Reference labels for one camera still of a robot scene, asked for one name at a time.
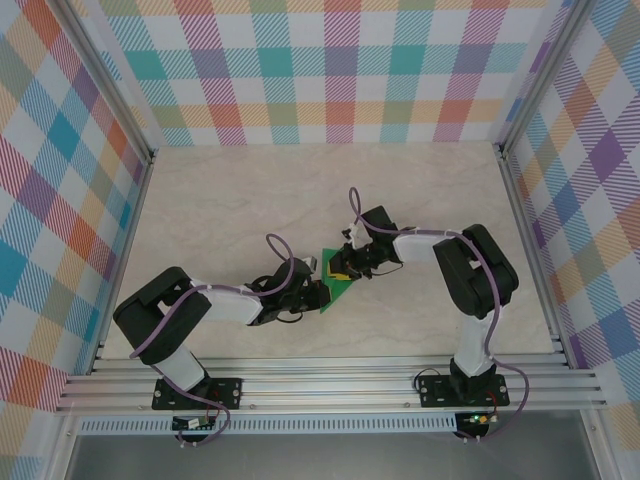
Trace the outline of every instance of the black mounting plate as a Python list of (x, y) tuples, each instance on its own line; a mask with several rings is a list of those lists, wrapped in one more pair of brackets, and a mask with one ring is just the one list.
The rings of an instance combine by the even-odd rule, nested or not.
[[(229, 410), (238, 410), (242, 398), (242, 379), (207, 378), (206, 390), (199, 390), (195, 395), (218, 402)], [(180, 395), (164, 379), (160, 379), (156, 381), (151, 409), (206, 410), (207, 405)]]
[(487, 394), (487, 391), (495, 395), (498, 407), (506, 407), (510, 403), (507, 384), (502, 375), (492, 375), (487, 389), (467, 403), (462, 403), (456, 392), (451, 388), (449, 375), (421, 375), (418, 377), (416, 384), (420, 392), (420, 405), (423, 408), (493, 407), (493, 399), (491, 395)]

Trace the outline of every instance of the purple cable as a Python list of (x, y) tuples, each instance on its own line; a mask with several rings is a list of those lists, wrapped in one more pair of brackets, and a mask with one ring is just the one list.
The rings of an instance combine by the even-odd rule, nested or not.
[(487, 263), (487, 261), (484, 259), (484, 257), (482, 256), (482, 254), (480, 253), (480, 251), (478, 250), (478, 248), (473, 244), (473, 242), (471, 240), (469, 240), (467, 237), (465, 237), (464, 235), (458, 233), (458, 232), (452, 232), (450, 230), (411, 230), (411, 231), (407, 231), (407, 230), (386, 230), (383, 228), (378, 228), (374, 225), (371, 225), (369, 222), (367, 222), (361, 214), (361, 202), (360, 202), (360, 193), (358, 193), (358, 189), (356, 187), (351, 187), (349, 189), (349, 203), (351, 204), (351, 208), (353, 209), (354, 213), (356, 214), (356, 219), (353, 222), (354, 224), (357, 224), (358, 221), (362, 222), (362, 224), (364, 226), (366, 226), (367, 228), (369, 228), (370, 230), (374, 231), (374, 232), (378, 232), (378, 233), (388, 233), (390, 235), (430, 235), (430, 236), (438, 236), (438, 237), (443, 237), (443, 236), (447, 236), (447, 237), (455, 237), (457, 239), (459, 239), (460, 241), (462, 241), (467, 247), (469, 247), (469, 249), (473, 252), (473, 254), (475, 255), (475, 257), (478, 259), (478, 261), (480, 262), (480, 265), (482, 266), (482, 269), (484, 270), (484, 273), (487, 275), (487, 279), (489, 280), (489, 285), (491, 286), (491, 293), (493, 294), (493, 304), (494, 309), (493, 309), (493, 318), (491, 319), (491, 325), (489, 325), (489, 331), (487, 332), (487, 338), (484, 341), (484, 352), (485, 354), (491, 358), (494, 363), (501, 367), (504, 368), (506, 370), (511, 370), (512, 372), (516, 372), (518, 374), (520, 374), (520, 376), (522, 376), (522, 379), (524, 380), (524, 395), (522, 396), (522, 402), (520, 402), (520, 405), (518, 405), (518, 408), (516, 409), (515, 413), (513, 414), (513, 416), (511, 417), (511, 419), (509, 420), (509, 422), (507, 422), (506, 425), (504, 425), (502, 428), (500, 428), (499, 430), (496, 430), (488, 435), (486, 435), (484, 438), (491, 438), (491, 437), (496, 437), (497, 435), (499, 435), (500, 433), (504, 432), (504, 430), (507, 429), (507, 427), (509, 427), (511, 424), (513, 424), (513, 421), (520, 416), (520, 414), (522, 413), (522, 410), (524, 409), (527, 400), (529, 399), (529, 390), (530, 390), (530, 386), (529, 386), (529, 377), (527, 377), (527, 374), (522, 371), (520, 368), (515, 367), (513, 365), (508, 365), (506, 363), (502, 363), (498, 360), (495, 359), (495, 357), (491, 354), (491, 351), (489, 350), (489, 342), (491, 342), (491, 337), (493, 336), (493, 332), (495, 331), (496, 327), (498, 326), (498, 320), (500, 319), (500, 292), (498, 290), (498, 284), (496, 283), (496, 279), (493, 276), (493, 273), (491, 272), (491, 268), (489, 267), (489, 264)]
[[(282, 246), (284, 246), (285, 250), (287, 251), (287, 254), (289, 255), (288, 259), (286, 257), (284, 257), (280, 252), (278, 252), (276, 247), (273, 246), (273, 243), (271, 242), (272, 238), (278, 240), (282, 244)], [(253, 297), (267, 297), (269, 295), (273, 295), (274, 293), (278, 293), (280, 290), (285, 288), (289, 284), (289, 282), (291, 281), (291, 278), (293, 277), (293, 269), (294, 269), (293, 251), (291, 250), (291, 247), (289, 246), (289, 244), (282, 239), (282, 237), (280, 237), (280, 236), (278, 236), (278, 235), (276, 235), (274, 233), (268, 233), (267, 236), (266, 236), (266, 239), (267, 239), (267, 243), (269, 244), (269, 247), (271, 247), (271, 250), (273, 250), (278, 257), (280, 257), (284, 261), (289, 260), (289, 272), (287, 273), (287, 277), (284, 279), (284, 281), (280, 285), (278, 285), (276, 288), (273, 288), (271, 290), (267, 290), (266, 292), (252, 292), (251, 290), (241, 290), (240, 288), (230, 287), (228, 285), (198, 285), (198, 286), (195, 286), (193, 288), (190, 288), (189, 290), (184, 292), (182, 295), (180, 295), (180, 298), (178, 298), (178, 300), (176, 300), (176, 302), (171, 306), (171, 308), (166, 313), (166, 315), (162, 318), (162, 320), (160, 320), (160, 323), (158, 323), (158, 326), (153, 330), (153, 332), (151, 332), (151, 335), (149, 335), (149, 337), (147, 337), (147, 339), (144, 342), (142, 342), (140, 344), (140, 346), (138, 346), (138, 348), (136, 348), (131, 353), (131, 355), (129, 355), (129, 358), (136, 358), (142, 352), (144, 352), (145, 349), (151, 344), (151, 342), (153, 342), (153, 340), (155, 340), (155, 338), (160, 334), (160, 332), (165, 327), (165, 325), (169, 322), (169, 320), (171, 319), (171, 317), (173, 316), (175, 311), (178, 309), (178, 307), (180, 307), (180, 305), (182, 305), (182, 303), (190, 295), (193, 295), (196, 292), (199, 292), (201, 290), (226, 290), (226, 291), (229, 291), (229, 292), (238, 292), (241, 295), (248, 295), (248, 296), (253, 296)], [(208, 400), (206, 398), (198, 397), (197, 395), (192, 395), (189, 392), (185, 392), (178, 385), (173, 383), (173, 381), (171, 381), (171, 379), (169, 377), (165, 376), (164, 373), (162, 373), (158, 367), (156, 367), (155, 365), (151, 365), (151, 368), (153, 368), (156, 372), (158, 372), (160, 375), (162, 375), (164, 377), (164, 380), (167, 382), (167, 384), (171, 388), (173, 388), (176, 392), (178, 392), (180, 395), (182, 395), (184, 397), (187, 397), (187, 398), (189, 398), (191, 400), (195, 400), (197, 402), (204, 403), (205, 405), (212, 406), (212, 407), (217, 408), (219, 410), (223, 410), (225, 415), (226, 415), (226, 419), (225, 419), (225, 422), (222, 425), (222, 427), (220, 427), (214, 433), (212, 433), (211, 435), (207, 436), (207, 438), (205, 438), (201, 442), (198, 442), (195, 445), (191, 444), (191, 443), (188, 443), (188, 442), (185, 442), (185, 440), (182, 438), (182, 431), (179, 431), (178, 432), (178, 439), (182, 442), (183, 445), (189, 445), (189, 446), (192, 446), (192, 447), (205, 445), (205, 444), (215, 440), (217, 437), (219, 437), (220, 434), (224, 430), (226, 430), (226, 428), (230, 425), (230, 423), (231, 423), (231, 413), (229, 412), (229, 409), (227, 407), (225, 407), (224, 405), (222, 405), (222, 404), (220, 404), (218, 402), (214, 402), (213, 400)]]

